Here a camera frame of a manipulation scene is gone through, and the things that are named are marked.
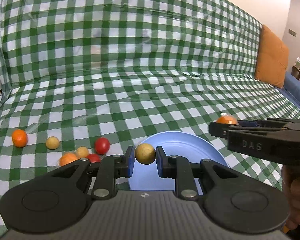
small fruit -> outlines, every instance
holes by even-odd
[[[91,163],[99,163],[101,162],[100,157],[95,154],[95,153],[91,153],[87,156],[87,158],[90,160]]]
[[[89,150],[84,146],[79,147],[75,152],[78,158],[86,158],[89,155]]]
[[[228,123],[228,124],[238,124],[237,119],[231,114],[227,114],[227,115],[223,115],[223,116],[219,117],[216,122]]]
[[[50,150],[55,150],[59,147],[60,141],[57,137],[51,136],[46,140],[46,147]]]
[[[59,159],[59,165],[64,166],[78,159],[74,153],[66,153]]]
[[[95,141],[94,148],[96,153],[106,154],[110,148],[110,142],[107,138],[101,137]]]
[[[142,164],[151,164],[155,160],[155,150],[148,143],[141,143],[134,151],[136,160]]]
[[[28,135],[25,131],[17,129],[12,133],[12,143],[15,147],[22,148],[28,142]]]

sofa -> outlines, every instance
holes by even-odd
[[[208,133],[221,113],[300,118],[254,79],[261,26],[227,0],[0,0],[0,198],[100,136],[111,155],[168,130],[204,138],[231,168],[281,189],[280,165]],[[12,145],[18,128],[24,148]]]
[[[300,109],[300,82],[289,72],[285,73],[283,88],[278,91]]]

orange ball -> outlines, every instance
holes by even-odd
[[[25,131],[17,129],[12,133],[12,143],[15,147],[22,148],[26,146],[28,142],[28,136]]]
[[[237,119],[233,115],[230,115],[230,114],[219,117],[216,122],[228,123],[228,124],[238,124]]]
[[[59,159],[59,165],[64,166],[78,159],[74,153],[66,153]]]

orange cushion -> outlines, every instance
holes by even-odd
[[[262,26],[255,79],[282,88],[289,49],[267,26]]]

cherry tomato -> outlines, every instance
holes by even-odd
[[[95,153],[91,153],[87,156],[91,163],[99,163],[101,162],[100,157]]]
[[[96,153],[101,155],[106,154],[110,148],[110,142],[107,138],[101,137],[94,143]]]

